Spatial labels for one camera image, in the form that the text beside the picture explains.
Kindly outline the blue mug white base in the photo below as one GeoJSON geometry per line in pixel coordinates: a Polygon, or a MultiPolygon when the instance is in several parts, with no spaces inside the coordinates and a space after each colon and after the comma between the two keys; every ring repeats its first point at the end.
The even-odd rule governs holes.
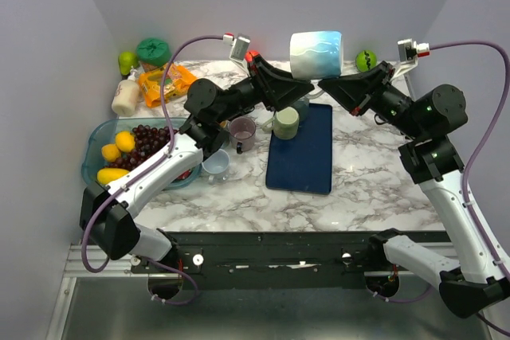
{"type": "Polygon", "coordinates": [[[343,35],[325,30],[294,33],[289,43],[290,72],[295,80],[324,80],[343,73],[343,35]]]}

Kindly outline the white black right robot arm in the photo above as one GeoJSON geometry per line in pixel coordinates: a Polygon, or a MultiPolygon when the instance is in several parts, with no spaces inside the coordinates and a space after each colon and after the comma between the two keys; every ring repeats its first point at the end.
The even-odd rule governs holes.
{"type": "Polygon", "coordinates": [[[394,67],[383,61],[372,70],[320,80],[318,85],[353,116],[373,111],[408,140],[401,162],[427,196],[455,248],[450,260],[414,242],[397,229],[369,240],[367,262],[383,270],[402,266],[435,288],[447,308],[466,319],[509,297],[501,270],[507,257],[496,246],[487,221],[465,181],[467,167],[448,134],[468,121],[462,91],[440,84],[418,100],[393,86],[394,67]]]}

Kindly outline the purple mug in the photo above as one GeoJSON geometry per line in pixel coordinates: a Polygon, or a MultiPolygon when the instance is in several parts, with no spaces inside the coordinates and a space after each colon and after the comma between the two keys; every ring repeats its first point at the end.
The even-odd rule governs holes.
{"type": "Polygon", "coordinates": [[[237,117],[229,125],[229,139],[237,154],[253,148],[256,139],[256,124],[249,117],[237,117]]]}

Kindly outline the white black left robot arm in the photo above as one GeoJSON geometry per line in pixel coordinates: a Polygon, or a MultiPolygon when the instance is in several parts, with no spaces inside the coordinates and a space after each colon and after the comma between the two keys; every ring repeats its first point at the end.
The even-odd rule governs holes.
{"type": "Polygon", "coordinates": [[[248,61],[247,69],[248,76],[227,89],[206,78],[197,79],[184,103],[189,116],[171,143],[106,186],[92,182],[86,187],[79,220],[84,243],[92,240],[110,260],[127,254],[149,258],[159,272],[176,265],[171,239],[157,229],[137,225],[136,215],[185,170],[221,148],[229,135],[221,126],[223,121],[244,115],[257,104],[270,111],[282,110],[314,88],[310,81],[274,68],[259,54],[248,61]]]}

